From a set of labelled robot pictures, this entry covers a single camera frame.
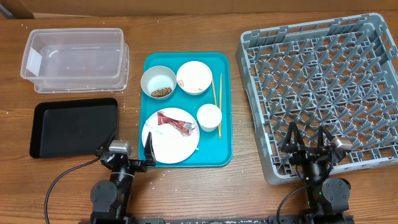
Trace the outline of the red snack wrapper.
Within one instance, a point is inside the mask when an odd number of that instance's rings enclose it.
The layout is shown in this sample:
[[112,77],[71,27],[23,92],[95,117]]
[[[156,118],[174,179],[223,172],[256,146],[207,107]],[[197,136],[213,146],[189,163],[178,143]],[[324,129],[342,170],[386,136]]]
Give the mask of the red snack wrapper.
[[158,125],[170,124],[183,136],[190,136],[192,131],[196,128],[196,125],[187,121],[180,121],[170,118],[163,114],[163,112],[157,112]]

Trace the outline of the white cup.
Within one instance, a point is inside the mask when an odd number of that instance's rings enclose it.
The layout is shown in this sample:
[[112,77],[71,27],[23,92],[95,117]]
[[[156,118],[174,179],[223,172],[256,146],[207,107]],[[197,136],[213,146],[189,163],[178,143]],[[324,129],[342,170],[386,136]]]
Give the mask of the white cup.
[[205,104],[198,109],[197,120],[202,130],[212,132],[221,123],[222,112],[214,104]]

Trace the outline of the grey bowl with brown scraps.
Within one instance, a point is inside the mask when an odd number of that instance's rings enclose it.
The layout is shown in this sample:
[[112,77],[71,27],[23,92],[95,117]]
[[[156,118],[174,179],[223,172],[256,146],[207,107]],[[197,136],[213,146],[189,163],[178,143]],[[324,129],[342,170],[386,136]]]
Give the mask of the grey bowl with brown scraps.
[[165,100],[172,96],[177,86],[176,74],[163,65],[147,69],[141,77],[141,89],[155,100]]

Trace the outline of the white bowl with rice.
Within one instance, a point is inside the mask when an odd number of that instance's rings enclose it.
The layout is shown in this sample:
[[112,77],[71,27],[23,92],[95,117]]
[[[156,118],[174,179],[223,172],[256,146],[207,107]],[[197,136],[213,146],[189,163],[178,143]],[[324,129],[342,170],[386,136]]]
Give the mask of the white bowl with rice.
[[211,84],[213,74],[205,63],[189,61],[184,63],[176,74],[177,84],[189,95],[204,93]]

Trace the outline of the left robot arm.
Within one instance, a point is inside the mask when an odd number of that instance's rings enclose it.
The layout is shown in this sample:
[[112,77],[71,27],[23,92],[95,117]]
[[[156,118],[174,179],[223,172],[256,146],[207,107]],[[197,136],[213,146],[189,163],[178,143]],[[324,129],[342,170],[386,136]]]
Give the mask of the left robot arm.
[[90,193],[93,211],[90,223],[137,223],[127,212],[135,173],[146,172],[156,166],[152,133],[144,144],[144,159],[131,159],[131,145],[127,141],[112,140],[99,157],[103,166],[111,171],[108,180],[95,184]]

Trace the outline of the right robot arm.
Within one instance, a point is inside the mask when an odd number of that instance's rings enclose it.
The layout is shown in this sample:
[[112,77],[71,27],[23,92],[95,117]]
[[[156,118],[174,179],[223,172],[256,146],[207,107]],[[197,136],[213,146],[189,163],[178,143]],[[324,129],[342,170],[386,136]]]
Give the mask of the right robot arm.
[[318,128],[317,136],[315,147],[306,146],[296,123],[289,123],[281,151],[288,154],[290,164],[302,169],[297,175],[304,186],[281,201],[277,223],[282,223],[283,204],[302,190],[307,193],[309,208],[299,212],[295,223],[354,223],[352,217],[344,215],[349,209],[351,184],[346,179],[330,176],[333,166],[353,150],[353,144],[347,138],[332,135],[324,126]]

